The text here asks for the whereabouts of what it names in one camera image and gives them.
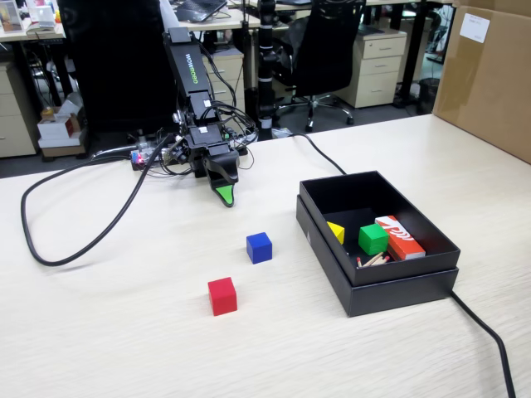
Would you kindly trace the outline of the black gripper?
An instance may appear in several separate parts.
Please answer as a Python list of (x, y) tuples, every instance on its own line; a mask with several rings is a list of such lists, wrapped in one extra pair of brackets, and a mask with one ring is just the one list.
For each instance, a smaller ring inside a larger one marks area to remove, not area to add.
[(226, 207), (234, 206), (234, 186), (239, 181), (239, 153), (228, 143), (190, 147), (188, 158), (195, 177), (207, 175), (212, 191)]

